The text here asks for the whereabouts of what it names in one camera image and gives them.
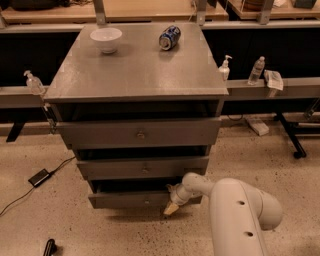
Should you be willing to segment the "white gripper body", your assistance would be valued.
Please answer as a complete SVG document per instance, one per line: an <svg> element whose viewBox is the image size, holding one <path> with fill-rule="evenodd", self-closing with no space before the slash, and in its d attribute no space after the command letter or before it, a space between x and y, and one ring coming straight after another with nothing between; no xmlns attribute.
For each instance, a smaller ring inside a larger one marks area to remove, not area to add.
<svg viewBox="0 0 320 256"><path fill-rule="evenodd" d="M176 203L178 206L186 204L193 193L185 188L182 183L173 186L173 191L170 193L170 200Z"/></svg>

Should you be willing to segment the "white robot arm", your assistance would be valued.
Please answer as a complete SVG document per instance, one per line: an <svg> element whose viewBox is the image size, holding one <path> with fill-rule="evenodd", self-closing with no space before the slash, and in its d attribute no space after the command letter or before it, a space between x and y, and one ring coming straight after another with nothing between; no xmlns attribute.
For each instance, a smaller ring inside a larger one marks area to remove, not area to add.
<svg viewBox="0 0 320 256"><path fill-rule="evenodd" d="M238 179L212 182L189 172L182 182L167 185L171 215L191 198L207 196L214 256L269 256L263 232L282 221L280 202L272 195Z"/></svg>

